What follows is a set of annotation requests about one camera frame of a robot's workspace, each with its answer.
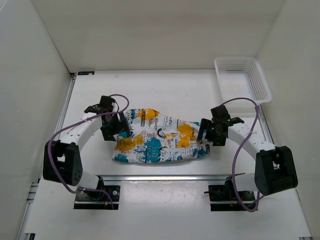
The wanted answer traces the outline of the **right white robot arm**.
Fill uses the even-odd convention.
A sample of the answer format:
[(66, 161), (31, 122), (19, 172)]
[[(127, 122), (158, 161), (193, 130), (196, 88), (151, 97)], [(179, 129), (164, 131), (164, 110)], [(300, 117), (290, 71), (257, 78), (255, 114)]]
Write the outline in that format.
[(232, 173), (226, 181), (224, 193), (230, 200), (238, 199), (243, 191), (260, 192), (264, 196), (294, 189), (298, 176), (292, 151), (287, 146), (276, 146), (253, 132), (239, 117), (231, 117), (227, 108), (211, 110), (212, 119), (201, 119), (197, 141), (211, 142), (222, 147), (231, 140), (254, 160), (253, 173)]

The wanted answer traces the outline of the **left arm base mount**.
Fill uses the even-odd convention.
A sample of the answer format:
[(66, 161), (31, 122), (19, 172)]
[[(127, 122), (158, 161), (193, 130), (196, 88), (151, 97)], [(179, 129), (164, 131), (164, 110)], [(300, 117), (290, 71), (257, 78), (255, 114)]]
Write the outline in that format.
[(120, 202), (121, 186), (115, 183), (104, 183), (103, 192), (78, 190), (73, 208), (75, 210), (118, 210)]

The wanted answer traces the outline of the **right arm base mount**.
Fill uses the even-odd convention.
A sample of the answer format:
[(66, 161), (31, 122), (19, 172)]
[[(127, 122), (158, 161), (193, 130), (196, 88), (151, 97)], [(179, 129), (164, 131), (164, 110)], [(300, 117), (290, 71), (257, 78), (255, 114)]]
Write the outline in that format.
[[(245, 211), (236, 197), (230, 177), (224, 184), (215, 183), (208, 185), (205, 195), (209, 196), (211, 212), (239, 212)], [(253, 191), (238, 192), (243, 204), (250, 210), (256, 207), (256, 197)]]

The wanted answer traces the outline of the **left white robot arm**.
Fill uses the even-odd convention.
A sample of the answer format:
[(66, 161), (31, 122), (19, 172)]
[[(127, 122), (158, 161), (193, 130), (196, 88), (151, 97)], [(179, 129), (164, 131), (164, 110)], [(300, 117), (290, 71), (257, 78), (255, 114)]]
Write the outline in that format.
[(61, 183), (70, 193), (84, 192), (93, 200), (110, 200), (102, 177), (83, 170), (81, 150), (88, 140), (101, 131), (105, 141), (116, 140), (124, 133), (130, 136), (124, 110), (115, 100), (116, 94), (103, 95), (99, 103), (88, 106), (81, 120), (57, 131), (44, 147), (42, 176)]

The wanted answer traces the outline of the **patterned white shorts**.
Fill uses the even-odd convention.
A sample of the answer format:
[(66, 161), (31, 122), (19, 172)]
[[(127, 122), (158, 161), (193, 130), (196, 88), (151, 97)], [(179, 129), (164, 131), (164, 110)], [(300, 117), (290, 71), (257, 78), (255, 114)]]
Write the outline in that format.
[(131, 164), (160, 164), (201, 159), (210, 153), (207, 140), (197, 141), (200, 123), (147, 109), (127, 109), (124, 117), (130, 134), (115, 136), (112, 159)]

